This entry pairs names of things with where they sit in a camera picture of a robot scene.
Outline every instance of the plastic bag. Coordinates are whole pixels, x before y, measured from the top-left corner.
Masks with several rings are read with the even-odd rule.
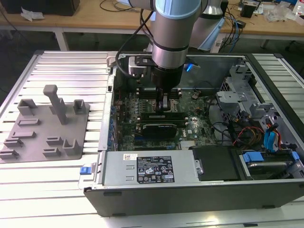
[[[281,1],[280,4],[276,5],[272,10],[268,10],[264,13],[264,16],[267,21],[280,21],[280,20],[286,20],[287,14],[289,11],[291,11],[288,7],[290,6],[290,3]]]
[[[33,19],[38,19],[38,20],[44,19],[43,14],[40,12],[32,12],[32,11],[28,11],[23,8],[21,8],[21,9],[22,9],[21,16],[29,21],[33,21]]]
[[[294,9],[297,16],[304,15],[304,0],[299,0]]]

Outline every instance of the floor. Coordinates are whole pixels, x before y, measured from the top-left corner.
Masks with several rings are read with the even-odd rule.
[[[13,40],[3,38],[0,41],[0,104],[27,65],[35,50],[59,50],[57,41],[51,32],[13,32]],[[93,34],[68,33],[67,40],[70,50],[112,51],[118,50],[128,35],[99,34],[99,43]],[[126,47],[126,51],[141,51],[148,46],[144,35],[137,35]],[[289,41],[272,40],[266,49],[260,47],[261,40],[240,39],[233,53],[281,53],[284,58],[300,72],[304,66],[304,43],[294,43],[289,51],[285,50]]]

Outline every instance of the blue cable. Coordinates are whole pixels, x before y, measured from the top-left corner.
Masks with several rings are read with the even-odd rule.
[[[233,50],[233,48],[235,47],[235,45],[237,44],[237,41],[238,41],[238,38],[239,38],[239,34],[238,34],[238,23],[237,23],[237,21],[234,19],[234,18],[232,18],[232,17],[226,17],[225,16],[225,18],[227,18],[227,19],[230,19],[230,20],[233,20],[234,21],[234,23],[235,23],[235,25],[236,25],[236,37],[234,38],[234,41],[233,41],[233,44],[232,44],[232,46],[231,46],[231,49],[230,49],[230,51],[229,51],[229,53]]]
[[[237,23],[237,21],[234,18],[233,18],[233,20],[234,20],[234,23],[236,24],[236,37],[234,39],[234,43],[231,46],[231,49],[229,50],[229,53],[233,50],[233,48],[237,44],[237,40],[238,40],[238,23]]]

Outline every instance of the computer case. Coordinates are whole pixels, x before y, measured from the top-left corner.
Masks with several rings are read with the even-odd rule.
[[[80,0],[0,0],[8,13],[21,13],[21,8],[44,14],[73,16]]]

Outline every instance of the red wire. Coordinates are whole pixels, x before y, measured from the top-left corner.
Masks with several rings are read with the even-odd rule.
[[[263,129],[261,129],[261,128],[259,128],[259,127],[245,127],[245,128],[243,128],[242,131],[238,134],[237,139],[242,135],[242,133],[244,133],[244,131],[245,131],[246,129],[251,129],[251,128],[258,129],[258,130],[260,130],[262,133],[264,133]]]

